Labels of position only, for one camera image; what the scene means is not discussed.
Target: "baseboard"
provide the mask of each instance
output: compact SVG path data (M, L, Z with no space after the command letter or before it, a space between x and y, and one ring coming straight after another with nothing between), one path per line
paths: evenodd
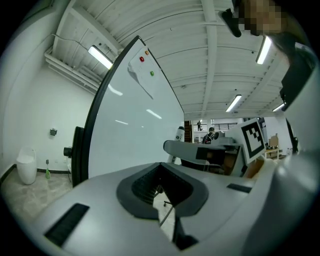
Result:
M12 170L14 168L17 168L17 165L15 163L13 165L11 165L11 167L8 170L6 170L6 172L1 176L1 178L0 178L0 186L1 186L2 183L4 183L5 179L8 177L8 175L12 172Z
M37 172L38 173L46 173L46 170L47 169L38 168ZM68 170L49 170L49 172L51 174L69 174L70 173Z

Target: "table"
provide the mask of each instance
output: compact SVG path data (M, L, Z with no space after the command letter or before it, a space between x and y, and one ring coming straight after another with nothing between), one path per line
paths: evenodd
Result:
M279 160L279 148L276 148L276 149L267 149L267 150L264 152L264 157L267 158L267 154L268 154L268 153L272 153L272 152L276 152L276 159Z

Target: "white ceiling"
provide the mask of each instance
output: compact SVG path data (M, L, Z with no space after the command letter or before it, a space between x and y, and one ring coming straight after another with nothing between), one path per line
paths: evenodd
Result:
M231 0L71 0L57 34L87 49L96 45L113 61L139 35L186 120L272 116L282 103L279 91L288 65L274 46L263 65L256 63L263 38L248 31L234 37L218 16L231 7ZM52 55L79 72L91 70L100 80L107 73L72 41L56 38ZM242 95L237 113L226 113L236 94Z

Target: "floor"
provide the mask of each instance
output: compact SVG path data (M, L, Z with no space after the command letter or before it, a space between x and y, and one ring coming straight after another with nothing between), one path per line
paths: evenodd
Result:
M32 222L34 218L50 203L63 196L72 189L67 174L51 174L46 179L45 174L37 172L35 182L25 185L20 181L17 169L14 169L1 185L1 192L12 212L25 222ZM158 210L160 222L169 212L171 205L164 206L168 201L165 193L158 194L153 207ZM161 226L169 240L172 240L175 226L175 209L172 209L166 221Z

